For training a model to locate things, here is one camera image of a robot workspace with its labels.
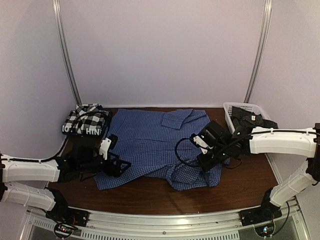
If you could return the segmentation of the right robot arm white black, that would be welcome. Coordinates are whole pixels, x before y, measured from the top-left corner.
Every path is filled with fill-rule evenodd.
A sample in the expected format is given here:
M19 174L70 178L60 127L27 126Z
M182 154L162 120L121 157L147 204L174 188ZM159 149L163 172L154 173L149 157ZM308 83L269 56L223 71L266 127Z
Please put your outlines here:
M303 129L278 129L261 126L238 126L225 131L211 121L191 136L201 149L199 167L207 172L230 158L274 154L305 158L305 162L282 183L267 190L256 210L259 220L268 220L283 204L320 181L320 125Z

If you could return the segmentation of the white plastic laundry basket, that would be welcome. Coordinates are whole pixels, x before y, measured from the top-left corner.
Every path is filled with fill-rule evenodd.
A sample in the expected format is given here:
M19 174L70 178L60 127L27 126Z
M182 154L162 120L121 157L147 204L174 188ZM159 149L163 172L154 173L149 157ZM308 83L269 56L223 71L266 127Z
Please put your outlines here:
M251 103L243 103L243 102L224 102L223 109L225 112L225 122L231 133L235 131L234 124L232 123L232 120L231 120L233 107L241 108L243 110L255 113L256 115L261 114L264 119L270 120L268 114L258 105L251 104Z

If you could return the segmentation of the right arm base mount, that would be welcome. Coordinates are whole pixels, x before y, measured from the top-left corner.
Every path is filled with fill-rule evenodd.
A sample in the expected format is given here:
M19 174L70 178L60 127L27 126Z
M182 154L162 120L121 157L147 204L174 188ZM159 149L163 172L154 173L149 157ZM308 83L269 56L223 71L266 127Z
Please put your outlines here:
M260 206L241 210L239 212L240 221L243 227L270 222L276 218L280 218L282 215L283 214L280 209L271 211L262 209Z

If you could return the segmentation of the blue checked long sleeve shirt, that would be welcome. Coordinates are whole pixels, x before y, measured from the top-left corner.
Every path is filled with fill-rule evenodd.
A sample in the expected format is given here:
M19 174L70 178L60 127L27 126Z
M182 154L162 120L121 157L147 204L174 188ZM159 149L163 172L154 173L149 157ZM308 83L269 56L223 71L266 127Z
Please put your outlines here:
M142 176L165 179L177 191L217 186L222 166L219 164L208 172L196 167L201 149L188 140L209 122L204 110L119 109L109 130L118 137L111 152L131 162L131 167L120 177L98 173L94 177L97 188L101 191L116 188Z

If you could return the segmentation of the black white plaid shirt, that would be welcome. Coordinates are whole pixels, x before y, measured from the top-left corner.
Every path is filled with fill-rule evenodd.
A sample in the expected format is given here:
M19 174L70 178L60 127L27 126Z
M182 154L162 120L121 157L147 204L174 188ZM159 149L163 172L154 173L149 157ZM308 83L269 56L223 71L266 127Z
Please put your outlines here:
M73 129L84 129L90 126L102 128L104 123L102 110L105 109L98 103L77 104L62 126L71 126Z

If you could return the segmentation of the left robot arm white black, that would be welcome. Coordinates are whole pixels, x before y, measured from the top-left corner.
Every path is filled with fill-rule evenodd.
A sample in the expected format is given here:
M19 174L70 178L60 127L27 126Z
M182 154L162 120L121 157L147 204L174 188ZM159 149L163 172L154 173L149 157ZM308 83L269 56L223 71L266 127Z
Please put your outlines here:
M99 148L81 143L65 156L46 160L1 155L0 200L51 212L61 222L67 222L72 218L72 211L58 190L39 189L23 182L68 183L85 174L99 172L120 177L132 164L111 153L112 147L106 141Z

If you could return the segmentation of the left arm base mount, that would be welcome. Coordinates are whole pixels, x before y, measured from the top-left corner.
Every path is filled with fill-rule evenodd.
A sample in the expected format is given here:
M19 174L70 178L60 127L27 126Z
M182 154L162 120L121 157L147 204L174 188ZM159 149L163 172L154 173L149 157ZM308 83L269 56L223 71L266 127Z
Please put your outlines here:
M72 227L86 227L89 218L89 212L70 208L68 206L55 206L50 211L45 211L45 216L56 223L66 224Z

